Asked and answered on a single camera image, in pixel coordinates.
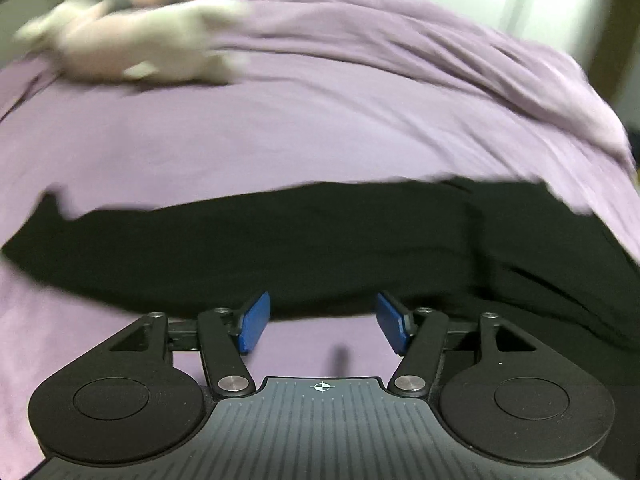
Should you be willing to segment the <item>black garment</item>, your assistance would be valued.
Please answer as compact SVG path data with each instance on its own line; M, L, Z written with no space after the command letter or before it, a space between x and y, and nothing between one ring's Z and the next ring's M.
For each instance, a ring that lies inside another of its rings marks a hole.
M155 210L63 216L55 192L2 248L37 281L192 318L268 292L277 318L496 304L639 345L639 267L594 214L533 182L314 183Z

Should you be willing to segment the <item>purple bed blanket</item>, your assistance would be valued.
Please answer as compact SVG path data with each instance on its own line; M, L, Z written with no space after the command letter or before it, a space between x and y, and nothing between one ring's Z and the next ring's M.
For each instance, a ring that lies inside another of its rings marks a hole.
M306 182L543 180L639 250L624 129L600 104L595 132L511 110L453 80L422 48L432 32L498 32L425 0L252 0L232 38L242 81L138 90L83 86L29 58L1 72L1 234L51 184L72 214L169 206Z

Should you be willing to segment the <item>white plush toy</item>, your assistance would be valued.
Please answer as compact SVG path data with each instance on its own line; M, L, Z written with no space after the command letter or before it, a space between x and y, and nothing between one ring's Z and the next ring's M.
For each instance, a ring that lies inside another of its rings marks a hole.
M244 0L192 0L140 10L65 0L14 32L28 52L48 52L83 81L230 84L239 58L213 47L213 34L246 18Z

